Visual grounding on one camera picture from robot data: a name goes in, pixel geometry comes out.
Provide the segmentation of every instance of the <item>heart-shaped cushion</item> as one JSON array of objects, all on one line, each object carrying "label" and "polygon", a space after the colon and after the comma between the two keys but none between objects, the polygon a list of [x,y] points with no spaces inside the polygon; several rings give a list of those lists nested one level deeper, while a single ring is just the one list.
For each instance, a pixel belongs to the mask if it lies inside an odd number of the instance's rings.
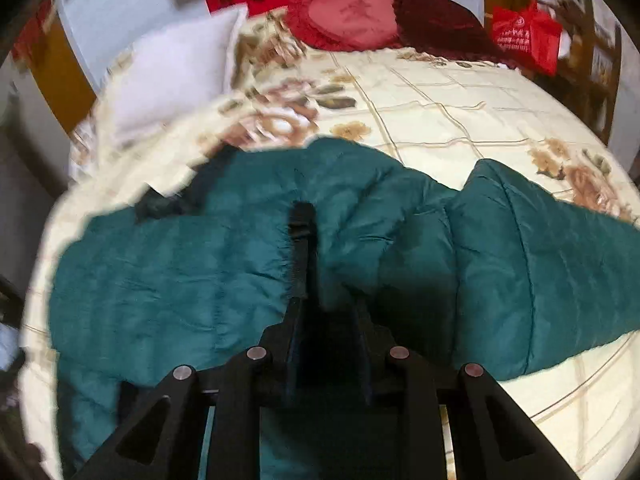
[{"label": "heart-shaped cushion", "polygon": [[357,50],[388,46],[398,36],[393,0],[305,0],[310,24]]}]

